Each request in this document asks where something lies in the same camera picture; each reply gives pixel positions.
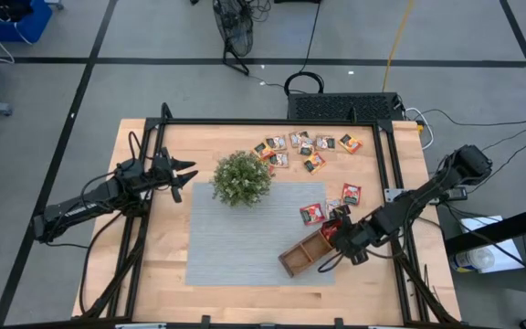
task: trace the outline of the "wooden table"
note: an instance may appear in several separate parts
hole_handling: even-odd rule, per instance
[[[110,161],[110,168],[130,156],[127,134],[142,135],[144,120],[122,120]],[[213,286],[195,287],[184,284],[188,256],[189,222],[192,187],[196,182],[208,182],[216,161],[236,150],[247,150],[268,134],[288,134],[307,130],[340,137],[350,133],[363,140],[364,147],[348,154],[339,145],[335,152],[323,152],[328,164],[316,175],[303,167],[295,149],[289,148],[290,167],[276,169],[277,182],[320,181],[326,185],[327,197],[339,197],[343,183],[362,187],[361,204],[351,207],[351,218],[358,219],[383,204],[383,192],[369,127],[337,126],[253,126],[253,125],[167,125],[164,145],[173,157],[196,161],[200,173],[184,188],[183,203],[175,204],[170,192],[156,192],[150,217],[149,232],[143,254],[142,272],[134,321],[199,323],[203,314],[213,323],[235,324],[333,324],[341,317],[345,324],[400,325],[403,323],[394,264],[371,256],[366,263],[353,267],[348,260],[335,269],[333,286]],[[389,150],[382,133],[388,179],[393,184]],[[405,188],[415,188],[427,181],[427,170],[414,122],[394,122],[394,137]],[[437,221],[433,207],[421,215]],[[111,216],[97,218],[95,232]],[[85,285],[85,304],[92,302],[106,287],[115,271],[124,220],[108,228],[98,239],[90,254],[89,274]],[[414,224],[416,250],[423,272],[427,264],[429,284],[435,287],[441,303],[451,315],[460,318],[447,256],[439,228],[417,220]],[[378,249],[390,253],[388,245]],[[125,296],[129,287],[126,279],[121,287]],[[413,296],[413,287],[408,285]],[[120,300],[118,314],[123,313]],[[418,319],[415,297],[410,298],[414,320]],[[78,303],[74,314],[79,314]]]

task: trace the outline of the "brown wooden box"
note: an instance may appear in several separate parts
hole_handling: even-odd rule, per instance
[[[279,261],[289,276],[293,278],[309,268],[316,260],[328,254],[330,250],[332,246],[326,241],[320,230],[317,230],[279,255]]]

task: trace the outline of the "concrete floor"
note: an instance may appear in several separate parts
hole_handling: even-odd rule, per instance
[[[21,64],[0,65],[0,101],[16,109],[13,116],[0,117],[0,296],[70,109],[78,115],[49,202],[74,196],[107,170],[120,119],[156,116],[163,101],[175,117],[286,117],[281,89],[261,86],[219,64],[206,65],[216,63],[208,59],[219,58],[222,50],[211,1],[196,6],[188,0],[64,4],[34,46],[6,44]],[[101,34],[100,61],[89,61],[102,18],[115,4],[109,28]],[[526,40],[526,1],[508,4]],[[310,57],[386,59],[405,6],[398,0],[324,0]],[[268,21],[255,24],[248,57],[263,58],[266,65],[250,66],[253,75],[282,83],[300,68],[295,58],[305,58],[315,9],[312,4],[273,5]],[[129,59],[107,64],[108,58]],[[147,65],[136,58],[160,62]],[[287,58],[293,65],[269,65],[271,58]],[[387,89],[398,92],[405,107],[442,109],[460,122],[526,119],[526,57],[499,0],[416,0],[395,58],[421,60],[391,68]],[[83,76],[87,63],[89,77]],[[323,76],[326,92],[381,89],[382,65],[332,63],[308,66]],[[81,82],[88,87],[79,102],[75,93]],[[295,80],[293,88],[315,91],[305,80]],[[486,146],[526,127],[457,127],[437,113],[427,119],[436,134],[426,151],[431,170],[464,143]],[[524,144],[526,133],[488,155],[502,164]],[[457,206],[504,217],[525,211],[526,150]],[[452,220],[440,215],[447,236],[455,234]],[[90,223],[80,225],[61,241],[86,244],[90,232]],[[5,323],[68,319],[83,257],[80,249],[34,245]],[[457,274],[454,280],[465,321],[517,328],[526,318],[524,292],[489,285],[477,274]]]

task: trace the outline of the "green plant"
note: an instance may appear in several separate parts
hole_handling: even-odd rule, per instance
[[[220,196],[220,201],[231,207],[253,207],[268,194],[271,174],[268,164],[256,155],[237,151],[218,161],[211,183],[215,186],[213,198]]]

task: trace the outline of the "gray mat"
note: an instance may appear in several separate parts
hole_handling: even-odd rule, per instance
[[[213,199],[210,184],[195,183],[186,268],[187,285],[333,285],[323,260],[290,278],[278,256],[320,228],[306,227],[300,208],[326,200],[323,183],[273,183],[269,196],[250,207]]]

